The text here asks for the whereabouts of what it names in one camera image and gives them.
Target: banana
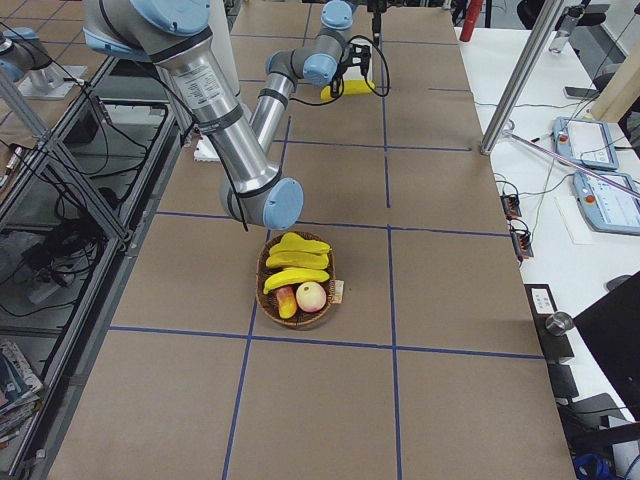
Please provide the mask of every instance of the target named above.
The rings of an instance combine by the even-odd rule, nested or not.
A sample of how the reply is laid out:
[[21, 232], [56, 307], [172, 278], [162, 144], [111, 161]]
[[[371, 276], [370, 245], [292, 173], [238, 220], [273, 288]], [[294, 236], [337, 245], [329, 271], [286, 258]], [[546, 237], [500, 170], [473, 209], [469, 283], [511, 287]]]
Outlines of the banana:
[[269, 268], [301, 267], [323, 270], [329, 266], [326, 253], [316, 255], [307, 252], [277, 252], [267, 258]]
[[279, 252], [306, 252], [306, 253], [329, 253], [331, 246], [320, 240], [305, 240], [294, 232], [287, 232], [282, 236], [280, 242], [269, 249], [269, 255]]
[[326, 282], [329, 280], [329, 274], [324, 270], [315, 270], [312, 268], [290, 268], [278, 273], [274, 273], [264, 282], [263, 293], [266, 295], [272, 290], [304, 282]]

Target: computer screen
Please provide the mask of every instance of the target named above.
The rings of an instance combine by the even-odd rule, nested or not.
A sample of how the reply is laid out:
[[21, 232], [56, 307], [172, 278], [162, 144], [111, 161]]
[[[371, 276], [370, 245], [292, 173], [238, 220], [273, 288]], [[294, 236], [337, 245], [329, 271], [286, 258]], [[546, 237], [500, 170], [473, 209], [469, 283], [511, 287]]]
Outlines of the computer screen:
[[575, 318], [584, 342], [640, 420], [640, 272]]

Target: apple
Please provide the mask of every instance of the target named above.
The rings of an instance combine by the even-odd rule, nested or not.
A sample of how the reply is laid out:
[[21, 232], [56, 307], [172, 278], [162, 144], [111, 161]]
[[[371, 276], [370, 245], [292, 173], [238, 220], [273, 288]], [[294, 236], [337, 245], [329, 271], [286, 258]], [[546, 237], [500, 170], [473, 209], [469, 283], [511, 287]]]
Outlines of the apple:
[[327, 292], [318, 282], [305, 282], [296, 291], [296, 302], [300, 310], [307, 313], [317, 312], [327, 303]]

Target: white desk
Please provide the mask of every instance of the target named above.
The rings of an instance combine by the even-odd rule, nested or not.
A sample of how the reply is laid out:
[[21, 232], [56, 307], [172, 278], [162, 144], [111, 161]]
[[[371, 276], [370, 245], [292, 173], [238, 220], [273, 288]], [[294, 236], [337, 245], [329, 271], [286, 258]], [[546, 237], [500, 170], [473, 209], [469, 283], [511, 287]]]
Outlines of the white desk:
[[[476, 29], [471, 42], [461, 43], [465, 68], [477, 103], [498, 103], [528, 34], [528, 31], [520, 30]], [[560, 55], [553, 55], [545, 49], [517, 104], [565, 106], [578, 100], [567, 99], [562, 92], [563, 86], [589, 87], [590, 84], [589, 76], [568, 45]], [[476, 105], [476, 109], [484, 131], [495, 107]], [[565, 108], [519, 107], [514, 109], [511, 119], [515, 121], [517, 135], [532, 139], [551, 132], [556, 117], [572, 116], [575, 111], [575, 105]], [[614, 139], [624, 137], [617, 124], [611, 124], [610, 128]], [[541, 140], [540, 145], [552, 149], [549, 138]], [[629, 144], [623, 139], [616, 145]], [[632, 150], [617, 153], [619, 171], [640, 179], [640, 161], [635, 153]], [[514, 141], [499, 142], [491, 154], [494, 172], [504, 175], [520, 192], [543, 191], [551, 162], [551, 158], [534, 153]], [[556, 162], [547, 188], [555, 186], [572, 170]], [[640, 237], [592, 232], [592, 244], [574, 244], [555, 201], [556, 197], [573, 196], [572, 188], [572, 179], [568, 178], [542, 199], [533, 238], [535, 257], [525, 260], [520, 272], [524, 283], [549, 284], [558, 309], [575, 316], [607, 293], [604, 287], [607, 281], [640, 270]], [[521, 197], [523, 220], [531, 229], [536, 223], [540, 200], [541, 196]], [[575, 353], [575, 358], [568, 365], [578, 386], [580, 396], [577, 400], [608, 393], [622, 405], [579, 333], [571, 330], [568, 338]]]

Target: small metal cylinder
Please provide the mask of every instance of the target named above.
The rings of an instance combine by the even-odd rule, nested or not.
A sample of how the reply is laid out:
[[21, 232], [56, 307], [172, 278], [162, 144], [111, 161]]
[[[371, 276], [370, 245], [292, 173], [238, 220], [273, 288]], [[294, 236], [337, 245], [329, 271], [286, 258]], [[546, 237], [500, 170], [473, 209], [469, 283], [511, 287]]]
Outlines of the small metal cylinder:
[[544, 326], [551, 335], [560, 337], [574, 327], [573, 317], [565, 312], [555, 312], [547, 317]]

